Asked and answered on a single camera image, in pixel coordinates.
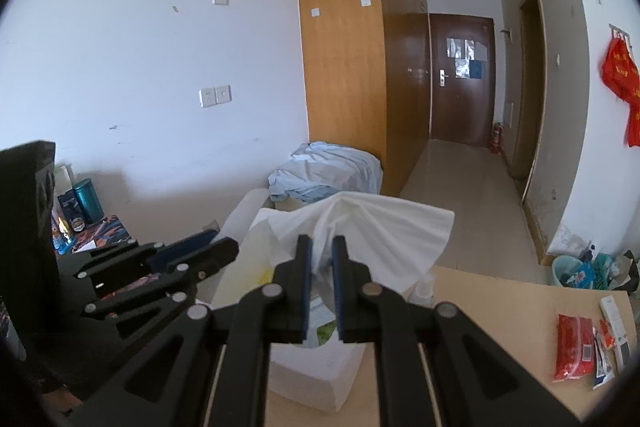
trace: plastic basin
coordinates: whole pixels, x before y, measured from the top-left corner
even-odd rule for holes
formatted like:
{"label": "plastic basin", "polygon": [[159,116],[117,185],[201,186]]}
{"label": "plastic basin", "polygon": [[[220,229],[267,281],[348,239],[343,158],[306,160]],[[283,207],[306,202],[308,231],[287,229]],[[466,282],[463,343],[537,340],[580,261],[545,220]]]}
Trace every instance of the plastic basin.
{"label": "plastic basin", "polygon": [[[551,263],[551,284],[553,286],[562,286],[560,283],[562,274],[566,273],[572,276],[581,265],[582,261],[573,255],[559,255]],[[593,282],[590,283],[589,288],[593,288]]]}

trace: tiled floor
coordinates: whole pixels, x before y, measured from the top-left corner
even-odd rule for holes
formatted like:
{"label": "tiled floor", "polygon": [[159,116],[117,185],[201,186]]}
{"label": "tiled floor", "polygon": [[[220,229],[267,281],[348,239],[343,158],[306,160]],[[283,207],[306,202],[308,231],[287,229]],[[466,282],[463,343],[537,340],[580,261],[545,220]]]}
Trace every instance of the tiled floor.
{"label": "tiled floor", "polygon": [[437,264],[468,272],[547,284],[527,230],[520,198],[500,155],[432,140],[401,196],[456,213]]}

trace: packaged food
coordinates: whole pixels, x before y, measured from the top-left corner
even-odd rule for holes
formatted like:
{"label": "packaged food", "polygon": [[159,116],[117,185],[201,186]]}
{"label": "packaged food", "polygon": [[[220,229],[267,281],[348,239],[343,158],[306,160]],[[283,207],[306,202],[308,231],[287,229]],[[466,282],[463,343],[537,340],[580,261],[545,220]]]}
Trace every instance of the packaged food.
{"label": "packaged food", "polygon": [[600,319],[600,333],[602,334],[602,346],[609,350],[616,346],[616,338],[611,333],[611,326],[605,319]]}
{"label": "packaged food", "polygon": [[558,315],[558,354],[554,381],[575,380],[593,373],[591,319]]}
{"label": "packaged food", "polygon": [[569,277],[568,285],[573,288],[590,288],[591,283],[596,279],[596,274],[591,267],[591,263],[582,263],[578,271]]}
{"label": "packaged food", "polygon": [[76,193],[73,189],[58,196],[58,202],[62,207],[62,212],[65,214],[66,222],[71,223],[71,227],[73,227],[75,232],[82,232],[85,226],[84,216],[82,215],[82,208],[80,208],[78,204]]}
{"label": "packaged food", "polygon": [[613,367],[609,362],[607,350],[604,348],[604,338],[596,328],[593,328],[593,338],[595,340],[594,347],[596,350],[596,378],[593,382],[593,388],[597,389],[601,385],[605,385],[608,381],[615,377]]}

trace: red snack packet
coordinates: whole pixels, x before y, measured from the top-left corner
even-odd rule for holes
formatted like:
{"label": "red snack packet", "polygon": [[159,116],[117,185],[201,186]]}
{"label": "red snack packet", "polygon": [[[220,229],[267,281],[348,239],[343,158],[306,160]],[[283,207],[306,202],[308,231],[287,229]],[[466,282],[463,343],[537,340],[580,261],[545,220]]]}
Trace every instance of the red snack packet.
{"label": "red snack packet", "polygon": [[558,355],[554,381],[574,380],[593,373],[591,319],[558,315]]}
{"label": "red snack packet", "polygon": [[602,333],[602,344],[609,350],[616,345],[616,339],[611,333],[611,326],[605,319],[600,319],[600,331]]}

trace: wooden cabinet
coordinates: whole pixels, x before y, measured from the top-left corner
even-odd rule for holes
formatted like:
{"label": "wooden cabinet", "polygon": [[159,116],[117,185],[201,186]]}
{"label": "wooden cabinet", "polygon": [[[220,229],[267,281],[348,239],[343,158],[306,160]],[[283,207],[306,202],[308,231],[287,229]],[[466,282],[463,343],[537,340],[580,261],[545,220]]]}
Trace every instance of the wooden cabinet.
{"label": "wooden cabinet", "polygon": [[309,135],[377,156],[397,196],[428,140],[426,0],[369,1],[300,0]]}

